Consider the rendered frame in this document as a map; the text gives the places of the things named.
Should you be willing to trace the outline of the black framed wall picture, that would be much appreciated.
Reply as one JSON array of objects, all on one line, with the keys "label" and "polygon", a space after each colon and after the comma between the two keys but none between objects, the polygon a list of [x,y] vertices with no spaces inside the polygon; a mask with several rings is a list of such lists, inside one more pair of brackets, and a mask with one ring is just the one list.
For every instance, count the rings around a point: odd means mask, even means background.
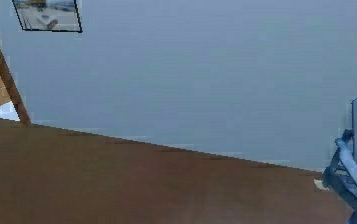
[{"label": "black framed wall picture", "polygon": [[77,0],[11,0],[24,31],[82,33]]}]

